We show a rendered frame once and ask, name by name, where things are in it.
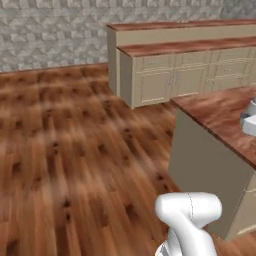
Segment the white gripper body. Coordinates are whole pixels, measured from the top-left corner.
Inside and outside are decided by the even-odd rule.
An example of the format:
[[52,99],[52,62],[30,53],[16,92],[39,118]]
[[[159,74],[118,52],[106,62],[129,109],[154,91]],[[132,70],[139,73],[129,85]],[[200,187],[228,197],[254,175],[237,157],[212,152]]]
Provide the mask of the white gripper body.
[[244,134],[256,137],[256,115],[242,113],[240,116],[240,125]]

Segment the beige counter cabinet, wooden top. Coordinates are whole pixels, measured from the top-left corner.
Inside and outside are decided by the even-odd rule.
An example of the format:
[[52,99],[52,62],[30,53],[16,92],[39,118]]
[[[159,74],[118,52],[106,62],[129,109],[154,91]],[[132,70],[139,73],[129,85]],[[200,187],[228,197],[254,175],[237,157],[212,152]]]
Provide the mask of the beige counter cabinet, wooden top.
[[222,202],[222,216],[208,226],[225,240],[251,177],[256,174],[256,138],[240,126],[240,114],[256,96],[256,86],[176,97],[169,174],[183,192],[208,192]]

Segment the beige cabinet drawer front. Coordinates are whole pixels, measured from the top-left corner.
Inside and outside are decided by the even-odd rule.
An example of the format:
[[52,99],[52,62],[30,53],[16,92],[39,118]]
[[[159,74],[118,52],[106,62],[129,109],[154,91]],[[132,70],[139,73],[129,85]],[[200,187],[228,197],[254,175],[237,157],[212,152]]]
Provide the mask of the beige cabinet drawer front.
[[235,219],[235,234],[243,235],[256,229],[256,174],[245,189]]

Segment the beige cupboard run, wooden top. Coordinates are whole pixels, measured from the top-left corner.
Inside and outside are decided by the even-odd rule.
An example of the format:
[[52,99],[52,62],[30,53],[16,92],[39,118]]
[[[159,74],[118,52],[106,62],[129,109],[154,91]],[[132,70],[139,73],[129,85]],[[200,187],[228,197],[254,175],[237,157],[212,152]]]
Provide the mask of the beige cupboard run, wooden top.
[[256,85],[256,19],[107,26],[109,87],[132,109]]

